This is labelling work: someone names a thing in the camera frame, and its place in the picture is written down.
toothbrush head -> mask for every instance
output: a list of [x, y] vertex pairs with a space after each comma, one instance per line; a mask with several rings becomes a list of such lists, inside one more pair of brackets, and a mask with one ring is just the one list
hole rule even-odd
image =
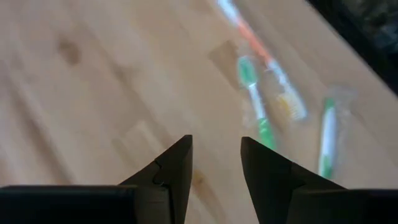
[[277, 101], [291, 120], [299, 121], [307, 117], [300, 98], [294, 93], [285, 92], [277, 97]]
[[238, 75], [245, 88], [257, 83], [256, 67], [248, 56], [238, 58]]

plastic wrapper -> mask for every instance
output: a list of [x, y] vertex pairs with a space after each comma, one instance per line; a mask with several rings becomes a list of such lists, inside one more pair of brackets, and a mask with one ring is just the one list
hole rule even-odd
[[351, 103], [356, 93], [347, 86], [333, 86], [324, 100], [320, 135], [318, 174], [332, 179], [335, 167], [343, 159], [350, 127]]
[[278, 151], [282, 148], [277, 114], [280, 103], [277, 97], [283, 92], [274, 74], [243, 40], [238, 50], [236, 63], [237, 79], [243, 106], [243, 136], [250, 136], [268, 148]]

plastic packaging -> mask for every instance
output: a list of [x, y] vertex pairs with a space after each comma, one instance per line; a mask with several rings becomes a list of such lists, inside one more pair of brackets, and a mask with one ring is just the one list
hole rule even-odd
[[355, 96], [356, 93], [346, 86], [333, 86], [325, 97], [318, 162], [318, 174], [324, 178], [333, 178], [338, 152], [345, 148], [350, 105]]
[[237, 74], [242, 89], [249, 93], [251, 105], [256, 115], [258, 137], [260, 142], [272, 150], [276, 150], [276, 141], [271, 121], [266, 112], [262, 93], [259, 89], [261, 70], [252, 55], [242, 55], [236, 63]]

wooden table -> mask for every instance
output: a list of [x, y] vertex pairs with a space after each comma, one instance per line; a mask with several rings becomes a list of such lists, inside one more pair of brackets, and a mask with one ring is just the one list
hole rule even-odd
[[[358, 91], [336, 181], [396, 187], [395, 96], [303, 1], [239, 0], [310, 110], [283, 152], [315, 170], [329, 85]], [[0, 184], [117, 184], [184, 134], [187, 223], [256, 223], [236, 36], [213, 1], [0, 2]]]

toothbrush handle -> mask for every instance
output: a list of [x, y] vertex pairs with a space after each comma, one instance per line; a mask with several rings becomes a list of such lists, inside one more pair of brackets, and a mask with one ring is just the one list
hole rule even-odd
[[268, 122], [266, 118], [258, 119], [258, 122], [259, 122], [259, 135], [261, 143], [267, 146], [269, 149], [275, 151], [276, 143], [275, 143], [274, 134], [272, 133], [271, 124]]
[[251, 100], [253, 103], [253, 107], [254, 107], [254, 112], [256, 112], [256, 117], [257, 120], [261, 119], [261, 118], [266, 118], [266, 112], [264, 109], [264, 105], [262, 103], [262, 99], [259, 93], [259, 90], [257, 89], [257, 85], [256, 84], [252, 84], [248, 87], [248, 90], [250, 92], [250, 96], [251, 96]]
[[319, 161], [318, 174], [326, 179], [332, 178], [333, 164], [332, 159], [328, 155], [322, 155]]

